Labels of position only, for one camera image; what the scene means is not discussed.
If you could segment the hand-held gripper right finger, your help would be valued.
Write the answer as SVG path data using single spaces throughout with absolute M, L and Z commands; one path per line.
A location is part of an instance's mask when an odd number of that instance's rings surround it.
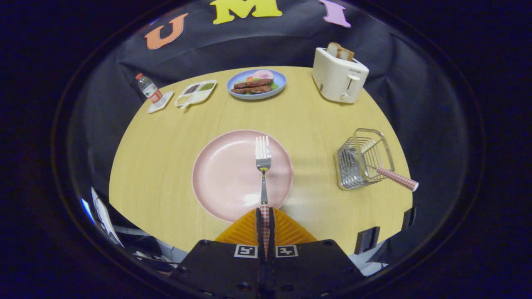
M 334 240 L 316 240 L 284 212 L 266 208 L 268 299 L 335 299 L 363 280 Z

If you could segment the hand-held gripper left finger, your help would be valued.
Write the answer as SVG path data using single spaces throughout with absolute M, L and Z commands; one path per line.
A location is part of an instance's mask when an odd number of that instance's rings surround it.
M 266 297 L 266 216 L 251 210 L 216 240 L 200 240 L 170 275 L 195 298 Z

